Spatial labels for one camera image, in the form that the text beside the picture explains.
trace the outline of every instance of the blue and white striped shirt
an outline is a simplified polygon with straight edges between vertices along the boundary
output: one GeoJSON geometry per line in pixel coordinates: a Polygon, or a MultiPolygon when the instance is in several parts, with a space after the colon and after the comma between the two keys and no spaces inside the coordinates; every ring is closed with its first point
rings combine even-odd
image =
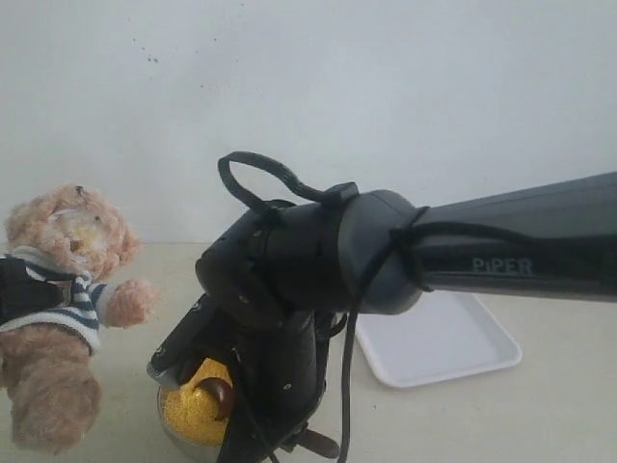
{"type": "Polygon", "coordinates": [[[92,283],[89,273],[76,275],[54,265],[44,252],[28,246],[19,246],[10,254],[0,254],[0,259],[23,259],[28,275],[41,282],[71,279],[68,307],[47,309],[30,313],[0,325],[0,332],[7,332],[27,325],[51,323],[60,325],[79,336],[94,355],[100,347],[98,330],[104,321],[107,302],[113,289],[106,284],[92,283]]]}

